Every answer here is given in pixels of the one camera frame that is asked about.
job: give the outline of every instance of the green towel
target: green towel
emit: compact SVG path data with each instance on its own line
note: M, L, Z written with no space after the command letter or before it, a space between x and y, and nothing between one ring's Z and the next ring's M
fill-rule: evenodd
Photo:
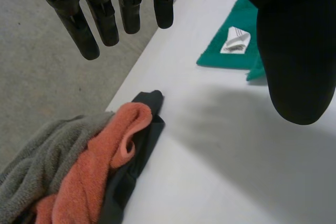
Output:
M237 0L197 64L204 67L250 69L247 81L264 76L265 70L257 47L257 13L258 9L249 0ZM228 30L232 26L251 34L251 41L243 55L220 53L227 39Z

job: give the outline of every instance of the white table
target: white table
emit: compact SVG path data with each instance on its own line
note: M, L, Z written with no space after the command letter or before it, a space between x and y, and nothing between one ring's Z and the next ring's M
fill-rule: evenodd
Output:
M195 63L235 0L177 0L108 110L161 90L166 128L124 224L336 223L336 103L314 125L273 108L246 71Z

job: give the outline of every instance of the white label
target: white label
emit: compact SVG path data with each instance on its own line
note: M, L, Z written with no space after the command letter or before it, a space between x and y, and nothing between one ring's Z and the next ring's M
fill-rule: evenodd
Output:
M229 28L221 54L244 54L250 41L250 33L232 26Z

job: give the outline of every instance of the gray carpet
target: gray carpet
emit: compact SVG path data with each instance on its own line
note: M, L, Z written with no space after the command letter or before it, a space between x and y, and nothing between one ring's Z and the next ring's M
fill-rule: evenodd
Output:
M153 1L143 0L141 30L126 34L112 2L120 42L109 48L81 0L100 48L87 61L45 0L0 0L0 170L43 123L101 112L117 92L158 27Z

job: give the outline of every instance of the orange towel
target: orange towel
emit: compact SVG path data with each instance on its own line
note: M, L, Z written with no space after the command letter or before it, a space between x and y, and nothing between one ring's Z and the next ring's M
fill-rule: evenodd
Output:
M127 163L134 155L131 138L152 121L151 110L142 103L123 105L63 179L58 194L36 205L37 224L97 223L109 170Z

